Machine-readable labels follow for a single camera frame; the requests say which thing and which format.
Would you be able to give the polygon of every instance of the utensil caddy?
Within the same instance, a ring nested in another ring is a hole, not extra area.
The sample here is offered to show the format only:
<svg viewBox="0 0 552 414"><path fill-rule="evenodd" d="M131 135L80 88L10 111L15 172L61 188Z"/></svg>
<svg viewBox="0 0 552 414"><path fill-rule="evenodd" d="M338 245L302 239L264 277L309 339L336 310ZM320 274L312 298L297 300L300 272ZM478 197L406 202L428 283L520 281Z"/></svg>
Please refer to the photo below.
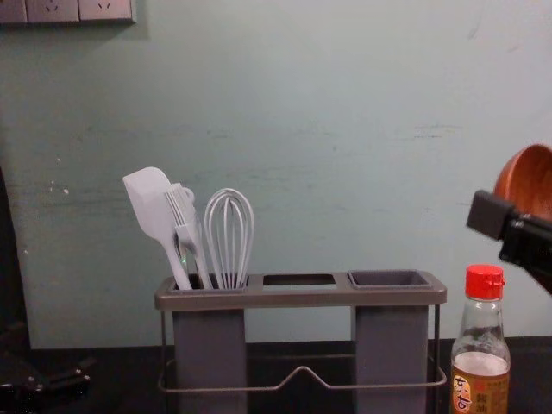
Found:
<svg viewBox="0 0 552 414"><path fill-rule="evenodd" d="M427 388L434 389L431 406L437 414L437 387L447 380L438 366L440 304L446 300L446 287L416 270L259 274L248 276L244 289L227 291L179 291L174 279L166 279L155 294L163 341L159 389L179 395L179 414L247 414L248 392L277 392L306 372L327 390L354 391L356 414L423 414ZM244 310L322 306L351 308L354 384L329 384L307 366L273 386L248 384ZM432 358L430 306L435 307ZM172 361L166 360L166 311L172 312ZM430 375L428 358L434 361ZM178 389L166 385L172 364Z"/></svg>

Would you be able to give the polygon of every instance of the wall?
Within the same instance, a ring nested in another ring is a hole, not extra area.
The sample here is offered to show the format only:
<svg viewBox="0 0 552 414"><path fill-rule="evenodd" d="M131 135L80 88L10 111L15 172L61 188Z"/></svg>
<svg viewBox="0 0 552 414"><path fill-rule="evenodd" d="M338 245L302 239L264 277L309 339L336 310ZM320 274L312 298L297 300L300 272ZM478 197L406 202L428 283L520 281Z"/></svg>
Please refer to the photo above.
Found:
<svg viewBox="0 0 552 414"><path fill-rule="evenodd" d="M552 3L139 5L130 28L0 32L0 162L34 347L159 342L170 269L121 181L144 166L202 206L243 191L255 272L433 272L455 336L465 266L499 251L465 229L471 197L549 142ZM507 333L550 335L548 295L507 277ZM344 309L248 315L250 341L347 338Z"/></svg>

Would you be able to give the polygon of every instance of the white whisk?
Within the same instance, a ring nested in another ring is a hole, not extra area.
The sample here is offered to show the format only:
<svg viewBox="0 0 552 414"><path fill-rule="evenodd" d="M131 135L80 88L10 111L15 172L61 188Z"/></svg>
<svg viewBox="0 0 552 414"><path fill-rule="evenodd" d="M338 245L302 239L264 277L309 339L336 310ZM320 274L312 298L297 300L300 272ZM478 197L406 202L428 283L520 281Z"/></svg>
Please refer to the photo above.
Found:
<svg viewBox="0 0 552 414"><path fill-rule="evenodd" d="M239 191L231 188L217 191L207 203L204 227L218 288L241 289L246 282L253 245L251 204Z"/></svg>

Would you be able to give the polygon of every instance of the electrical outlet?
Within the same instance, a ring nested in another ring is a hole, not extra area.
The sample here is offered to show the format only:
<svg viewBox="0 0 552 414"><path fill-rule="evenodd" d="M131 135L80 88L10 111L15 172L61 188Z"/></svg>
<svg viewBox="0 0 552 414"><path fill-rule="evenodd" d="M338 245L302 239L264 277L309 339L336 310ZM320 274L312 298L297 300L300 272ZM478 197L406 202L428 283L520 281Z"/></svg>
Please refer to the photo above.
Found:
<svg viewBox="0 0 552 414"><path fill-rule="evenodd" d="M78 0L27 0L30 23L78 22Z"/></svg>
<svg viewBox="0 0 552 414"><path fill-rule="evenodd" d="M25 0L0 0L0 24L26 22Z"/></svg>
<svg viewBox="0 0 552 414"><path fill-rule="evenodd" d="M131 3L131 0L78 0L80 20L132 22Z"/></svg>

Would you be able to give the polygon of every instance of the glass bottle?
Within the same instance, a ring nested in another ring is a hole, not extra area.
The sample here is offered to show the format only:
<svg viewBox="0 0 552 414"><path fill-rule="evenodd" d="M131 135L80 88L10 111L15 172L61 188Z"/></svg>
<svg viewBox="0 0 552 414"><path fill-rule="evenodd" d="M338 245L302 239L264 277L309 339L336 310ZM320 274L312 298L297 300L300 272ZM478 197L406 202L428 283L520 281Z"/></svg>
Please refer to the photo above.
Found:
<svg viewBox="0 0 552 414"><path fill-rule="evenodd" d="M502 327L502 268L467 268L466 304L451 354L451 414L506 414L510 351Z"/></svg>

